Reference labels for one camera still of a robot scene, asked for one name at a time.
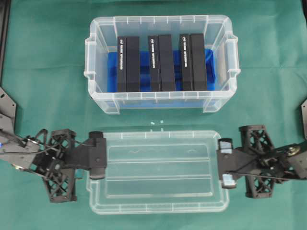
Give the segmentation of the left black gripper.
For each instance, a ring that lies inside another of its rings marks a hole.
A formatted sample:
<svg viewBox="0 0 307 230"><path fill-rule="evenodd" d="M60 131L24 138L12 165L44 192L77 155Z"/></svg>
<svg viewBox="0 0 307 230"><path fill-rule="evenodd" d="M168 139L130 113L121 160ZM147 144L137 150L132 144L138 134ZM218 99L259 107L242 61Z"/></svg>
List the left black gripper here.
<svg viewBox="0 0 307 230"><path fill-rule="evenodd" d="M69 129L53 131L50 138L47 134L48 131L42 129L34 137L44 148L34 158L34 173L42 177L51 203L74 202L77 200L75 169L88 171L92 180L105 178L106 139L100 131L89 132L89 138L84 142L76 141L75 132ZM66 161L71 150L72 155L79 158Z"/></svg>

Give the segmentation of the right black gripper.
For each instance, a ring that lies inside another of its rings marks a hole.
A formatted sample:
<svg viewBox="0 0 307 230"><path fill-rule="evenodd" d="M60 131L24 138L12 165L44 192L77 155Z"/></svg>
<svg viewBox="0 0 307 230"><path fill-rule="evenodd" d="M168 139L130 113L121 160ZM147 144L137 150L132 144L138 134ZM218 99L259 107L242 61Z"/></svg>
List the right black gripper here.
<svg viewBox="0 0 307 230"><path fill-rule="evenodd" d="M231 138L218 139L218 176L222 188L236 188L245 177L246 197L269 198L275 184L292 179L287 158L292 145L275 147L264 125L241 126L241 147L233 148ZM227 165L241 165L230 168Z"/></svg>

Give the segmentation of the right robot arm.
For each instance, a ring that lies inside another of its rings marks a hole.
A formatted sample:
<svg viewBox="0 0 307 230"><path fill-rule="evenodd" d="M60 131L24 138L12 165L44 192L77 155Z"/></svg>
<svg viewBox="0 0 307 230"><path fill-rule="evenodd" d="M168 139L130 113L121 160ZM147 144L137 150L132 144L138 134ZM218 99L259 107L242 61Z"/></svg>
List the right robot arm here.
<svg viewBox="0 0 307 230"><path fill-rule="evenodd" d="M307 142L275 147L265 125L239 127L241 146L218 139L217 165L222 188L234 189L245 178L245 196L269 198L276 184L307 179Z"/></svg>

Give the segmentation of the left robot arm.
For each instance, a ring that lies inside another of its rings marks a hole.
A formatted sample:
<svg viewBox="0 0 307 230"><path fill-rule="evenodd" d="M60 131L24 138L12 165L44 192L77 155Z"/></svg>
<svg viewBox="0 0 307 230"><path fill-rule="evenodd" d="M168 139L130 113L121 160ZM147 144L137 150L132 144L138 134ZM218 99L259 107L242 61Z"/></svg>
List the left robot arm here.
<svg viewBox="0 0 307 230"><path fill-rule="evenodd" d="M40 130L24 138L14 133L16 103L0 91L0 159L15 169L42 178L51 203L76 201L75 172L86 170L92 180L105 177L106 139L92 131L85 142L78 142L70 129L49 133Z"/></svg>

